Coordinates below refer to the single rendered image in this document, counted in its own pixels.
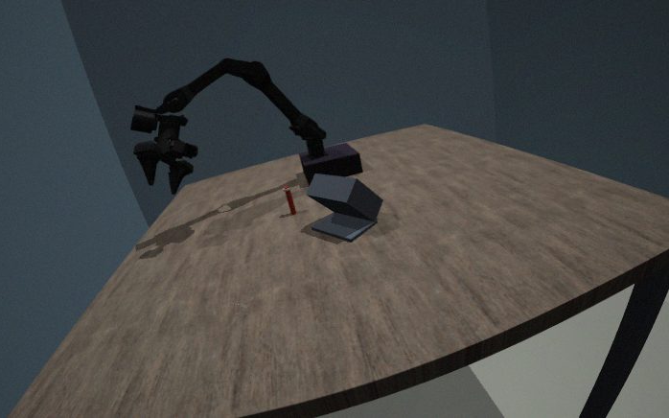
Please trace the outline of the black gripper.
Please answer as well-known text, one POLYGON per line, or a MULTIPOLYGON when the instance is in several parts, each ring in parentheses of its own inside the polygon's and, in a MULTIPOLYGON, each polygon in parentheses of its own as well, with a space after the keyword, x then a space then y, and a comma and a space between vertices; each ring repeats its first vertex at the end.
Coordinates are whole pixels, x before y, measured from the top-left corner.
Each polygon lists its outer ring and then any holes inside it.
POLYGON ((170 165, 169 182, 172 194, 175 195, 183 176, 192 173, 194 166, 186 160, 175 161, 176 158, 180 158, 180 155, 171 151, 171 148, 169 148, 169 151, 166 151, 166 144, 171 138, 181 141, 178 139, 178 134, 174 132, 160 131, 158 137, 154 137, 154 141, 157 144, 153 141, 138 143, 134 147, 133 154, 138 155, 137 159, 140 161, 149 185, 153 185, 156 164, 159 161, 170 165))

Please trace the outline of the red peg with white end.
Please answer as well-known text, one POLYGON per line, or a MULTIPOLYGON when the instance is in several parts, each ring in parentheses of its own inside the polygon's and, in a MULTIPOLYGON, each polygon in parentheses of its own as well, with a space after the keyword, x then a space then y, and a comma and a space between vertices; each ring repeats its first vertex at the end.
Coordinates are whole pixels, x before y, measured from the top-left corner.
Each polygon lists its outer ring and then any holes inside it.
POLYGON ((285 191, 285 193, 286 193, 286 197, 287 197, 287 200, 288 200, 288 206, 289 206, 290 212, 291 212, 292 215, 294 215, 294 214, 296 214, 296 211, 295 211, 295 207, 294 207, 293 200, 292 200, 291 193, 290 193, 289 189, 290 189, 289 186, 284 186, 284 188, 282 190, 285 191))

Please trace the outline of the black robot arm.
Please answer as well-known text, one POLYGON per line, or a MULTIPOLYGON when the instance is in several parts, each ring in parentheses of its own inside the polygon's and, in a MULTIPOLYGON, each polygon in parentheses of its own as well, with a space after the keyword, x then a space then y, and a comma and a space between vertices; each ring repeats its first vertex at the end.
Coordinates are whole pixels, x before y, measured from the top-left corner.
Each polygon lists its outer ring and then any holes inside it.
MULTIPOLYGON (((137 130, 141 132, 150 133, 157 129, 159 121, 160 131, 171 131, 179 134, 180 126, 186 127, 188 119, 184 115, 158 115, 165 114, 168 111, 177 113, 183 110, 201 90, 206 88, 210 83, 219 79, 225 74, 231 74, 235 77, 240 77, 251 86, 263 91, 265 96, 269 98, 275 106, 282 111, 291 123, 291 129, 295 135, 300 135, 303 140, 306 140, 308 158, 314 159, 320 156, 328 155, 324 152, 323 139, 326 138, 326 131, 320 129, 317 123, 309 116, 302 114, 293 103, 282 93, 282 91, 274 85, 273 81, 265 69, 263 64, 259 61, 246 62, 243 60, 234 60, 230 58, 223 58, 219 64, 213 66, 208 71, 194 81, 182 86, 179 89, 164 97, 163 104, 155 109, 144 108, 139 105, 135 106, 134 116, 132 116, 132 124, 130 130, 137 130), (158 113, 158 114, 157 114, 158 113)), ((172 138, 166 144, 166 151, 174 151, 178 153, 181 159, 182 156, 192 158, 198 154, 196 145, 190 145, 184 141, 173 140, 172 138)))

